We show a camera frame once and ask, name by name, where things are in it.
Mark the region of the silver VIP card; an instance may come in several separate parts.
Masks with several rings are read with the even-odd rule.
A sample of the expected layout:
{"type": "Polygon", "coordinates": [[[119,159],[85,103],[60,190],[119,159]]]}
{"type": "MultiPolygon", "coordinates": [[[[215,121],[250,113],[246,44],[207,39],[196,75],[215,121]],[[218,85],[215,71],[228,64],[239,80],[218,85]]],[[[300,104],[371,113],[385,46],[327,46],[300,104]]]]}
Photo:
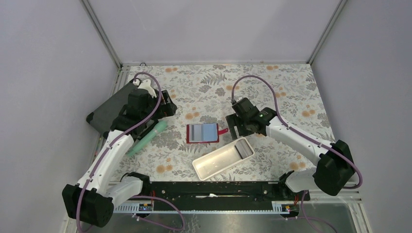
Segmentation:
{"type": "Polygon", "coordinates": [[[203,141],[203,124],[189,125],[189,142],[203,141]]]}

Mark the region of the red card holder wallet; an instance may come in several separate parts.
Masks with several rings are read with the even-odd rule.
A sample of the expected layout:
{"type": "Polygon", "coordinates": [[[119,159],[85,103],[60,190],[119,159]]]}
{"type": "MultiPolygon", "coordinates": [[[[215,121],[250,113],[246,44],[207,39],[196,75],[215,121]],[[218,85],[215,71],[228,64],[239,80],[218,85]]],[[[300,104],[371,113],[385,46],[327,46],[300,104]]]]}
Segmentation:
{"type": "Polygon", "coordinates": [[[204,123],[203,124],[203,141],[202,142],[189,142],[189,125],[187,125],[186,143],[187,144],[205,144],[205,143],[218,143],[220,141],[220,135],[229,131],[228,128],[220,129],[218,123],[204,123]]]}

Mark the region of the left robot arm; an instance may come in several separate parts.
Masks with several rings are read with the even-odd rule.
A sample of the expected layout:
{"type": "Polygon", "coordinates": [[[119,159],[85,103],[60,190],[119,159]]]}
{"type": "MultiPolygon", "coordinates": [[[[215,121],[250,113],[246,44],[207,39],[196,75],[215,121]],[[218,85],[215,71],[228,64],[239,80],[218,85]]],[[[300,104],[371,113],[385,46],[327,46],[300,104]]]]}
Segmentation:
{"type": "Polygon", "coordinates": [[[133,145],[143,142],[160,120],[177,110],[167,90],[127,85],[87,117],[87,123],[105,139],[95,161],[75,185],[67,184],[62,197],[69,218],[104,227],[114,209],[132,196],[143,200],[151,187],[131,176],[109,187],[110,177],[133,145]]]}

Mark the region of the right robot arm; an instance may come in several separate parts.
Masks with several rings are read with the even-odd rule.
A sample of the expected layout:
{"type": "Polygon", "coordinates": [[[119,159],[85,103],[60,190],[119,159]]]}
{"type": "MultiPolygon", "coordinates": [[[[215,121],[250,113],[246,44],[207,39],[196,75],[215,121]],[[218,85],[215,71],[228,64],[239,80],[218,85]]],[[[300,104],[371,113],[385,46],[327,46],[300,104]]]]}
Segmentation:
{"type": "Polygon", "coordinates": [[[298,192],[315,188],[336,196],[355,174],[352,154],[345,142],[321,140],[283,123],[275,110],[259,110],[247,98],[231,103],[234,113],[227,115],[226,121],[233,139],[261,134],[286,144],[314,165],[303,171],[289,171],[279,178],[278,192],[283,199],[291,200],[298,192]]]}

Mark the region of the mint green tube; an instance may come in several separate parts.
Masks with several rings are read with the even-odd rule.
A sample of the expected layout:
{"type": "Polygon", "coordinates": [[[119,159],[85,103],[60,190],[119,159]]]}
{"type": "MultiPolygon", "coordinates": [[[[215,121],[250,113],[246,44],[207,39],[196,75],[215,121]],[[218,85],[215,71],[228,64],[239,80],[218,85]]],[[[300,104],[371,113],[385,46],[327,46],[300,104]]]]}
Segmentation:
{"type": "Polygon", "coordinates": [[[166,121],[158,121],[156,124],[153,124],[149,129],[147,133],[144,134],[144,136],[138,140],[138,142],[128,150],[126,155],[128,157],[131,157],[141,151],[149,142],[153,140],[154,137],[156,137],[158,134],[163,132],[168,126],[168,123],[166,121]]]}

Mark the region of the floral table mat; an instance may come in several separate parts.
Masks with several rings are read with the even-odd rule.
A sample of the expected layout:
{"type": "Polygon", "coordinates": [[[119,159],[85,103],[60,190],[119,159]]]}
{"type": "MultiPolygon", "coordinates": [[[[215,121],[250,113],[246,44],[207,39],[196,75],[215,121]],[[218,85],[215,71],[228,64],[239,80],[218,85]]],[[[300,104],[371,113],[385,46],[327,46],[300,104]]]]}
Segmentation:
{"type": "Polygon", "coordinates": [[[308,64],[133,66],[127,80],[143,72],[155,76],[177,106],[168,126],[140,152],[124,156],[111,180],[128,172],[148,175],[152,181],[197,181],[193,160],[227,143],[188,144],[188,124],[217,123],[227,127],[233,113],[231,99],[246,97],[258,109],[279,107],[282,118],[318,138],[335,141],[317,83],[308,64]]]}

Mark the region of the white plastic tray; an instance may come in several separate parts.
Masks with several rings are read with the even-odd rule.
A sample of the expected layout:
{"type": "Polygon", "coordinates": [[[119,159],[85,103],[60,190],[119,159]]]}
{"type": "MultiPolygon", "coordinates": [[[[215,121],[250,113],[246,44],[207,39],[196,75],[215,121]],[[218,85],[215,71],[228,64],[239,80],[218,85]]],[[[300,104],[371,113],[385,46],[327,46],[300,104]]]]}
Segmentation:
{"type": "Polygon", "coordinates": [[[221,148],[218,148],[204,156],[193,160],[192,166],[198,178],[201,181],[208,180],[215,175],[218,175],[236,165],[241,164],[244,161],[251,159],[255,154],[246,159],[241,159],[236,152],[235,143],[240,139],[246,138],[241,137],[239,139],[236,139],[221,148]]]}

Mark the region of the black hard case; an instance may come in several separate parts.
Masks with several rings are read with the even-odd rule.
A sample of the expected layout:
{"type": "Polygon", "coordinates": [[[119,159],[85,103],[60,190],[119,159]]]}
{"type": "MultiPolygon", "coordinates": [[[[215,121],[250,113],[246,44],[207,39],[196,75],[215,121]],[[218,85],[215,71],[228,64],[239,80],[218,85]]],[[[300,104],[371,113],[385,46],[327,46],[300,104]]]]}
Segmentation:
{"type": "Polygon", "coordinates": [[[136,89],[132,81],[106,100],[86,117],[86,122],[103,138],[107,138],[113,121],[119,115],[122,107],[127,104],[128,95],[136,89]]]}

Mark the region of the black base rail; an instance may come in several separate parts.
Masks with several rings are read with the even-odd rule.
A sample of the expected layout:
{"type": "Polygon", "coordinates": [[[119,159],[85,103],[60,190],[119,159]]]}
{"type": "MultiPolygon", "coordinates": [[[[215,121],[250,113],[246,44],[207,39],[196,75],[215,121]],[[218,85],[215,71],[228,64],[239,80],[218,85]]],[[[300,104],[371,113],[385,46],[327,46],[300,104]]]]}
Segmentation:
{"type": "Polygon", "coordinates": [[[314,189],[290,193],[277,182],[149,182],[140,196],[115,208],[117,214],[281,214],[299,212],[299,204],[359,201],[356,191],[330,196],[314,189]]]}

